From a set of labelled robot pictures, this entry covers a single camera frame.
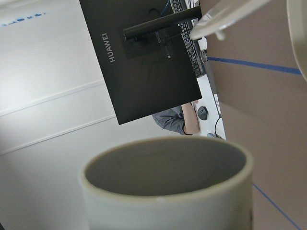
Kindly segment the seated person grey shirt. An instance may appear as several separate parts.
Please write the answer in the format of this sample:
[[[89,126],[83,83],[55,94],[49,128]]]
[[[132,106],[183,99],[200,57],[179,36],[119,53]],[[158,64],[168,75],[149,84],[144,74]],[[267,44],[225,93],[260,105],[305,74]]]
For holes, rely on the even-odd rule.
[[[185,103],[152,115],[162,129],[181,135],[194,135],[200,132],[197,114],[192,103]]]

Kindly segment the black Huawei monitor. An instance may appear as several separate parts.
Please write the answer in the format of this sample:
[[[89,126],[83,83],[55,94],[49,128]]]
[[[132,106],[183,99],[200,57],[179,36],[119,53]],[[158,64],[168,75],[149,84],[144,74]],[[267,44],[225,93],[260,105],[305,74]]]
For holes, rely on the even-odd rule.
[[[165,0],[82,0],[80,5],[119,124],[201,98],[179,23],[199,18]]]

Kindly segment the cream plastic basket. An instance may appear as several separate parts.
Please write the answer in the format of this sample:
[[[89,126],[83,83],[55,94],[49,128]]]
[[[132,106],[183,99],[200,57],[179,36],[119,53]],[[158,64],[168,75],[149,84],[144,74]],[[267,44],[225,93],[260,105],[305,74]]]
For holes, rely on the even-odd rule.
[[[287,0],[288,26],[297,66],[307,80],[307,1]]]

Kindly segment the aluminium corner post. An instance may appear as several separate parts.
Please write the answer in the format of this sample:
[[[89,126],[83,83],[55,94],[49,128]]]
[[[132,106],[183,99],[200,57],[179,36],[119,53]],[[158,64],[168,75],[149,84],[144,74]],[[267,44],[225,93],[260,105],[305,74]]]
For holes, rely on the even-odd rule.
[[[215,34],[218,40],[223,41],[225,40],[224,29],[268,2],[268,0],[221,0],[193,26],[190,39],[197,40]]]

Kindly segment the black keyboard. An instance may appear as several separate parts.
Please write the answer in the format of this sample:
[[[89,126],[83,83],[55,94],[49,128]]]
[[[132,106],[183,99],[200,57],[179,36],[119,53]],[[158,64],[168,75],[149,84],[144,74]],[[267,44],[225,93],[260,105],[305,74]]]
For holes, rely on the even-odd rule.
[[[188,9],[184,0],[171,0],[170,5],[174,13]],[[179,23],[178,26],[182,31],[181,36],[184,41],[195,75],[197,78],[199,78],[206,74],[206,70],[204,67],[204,60],[201,56],[203,52],[200,49],[198,41],[190,39],[190,32],[193,29],[193,24],[195,21],[196,19],[187,20],[185,22]]]

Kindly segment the white HOME mug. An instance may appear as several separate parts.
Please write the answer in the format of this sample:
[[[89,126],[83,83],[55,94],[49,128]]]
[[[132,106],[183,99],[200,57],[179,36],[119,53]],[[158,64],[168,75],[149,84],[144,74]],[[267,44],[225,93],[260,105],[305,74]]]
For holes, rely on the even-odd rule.
[[[251,230],[254,160],[207,137],[135,141],[80,171],[92,230]]]

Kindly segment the black computer mouse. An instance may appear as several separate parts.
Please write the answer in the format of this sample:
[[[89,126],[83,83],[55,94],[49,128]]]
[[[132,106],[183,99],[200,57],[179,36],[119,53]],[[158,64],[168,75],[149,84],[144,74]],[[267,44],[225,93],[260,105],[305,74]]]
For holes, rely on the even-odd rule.
[[[203,121],[208,120],[208,114],[209,114],[208,110],[205,106],[201,106],[197,110],[197,115],[200,120]]]

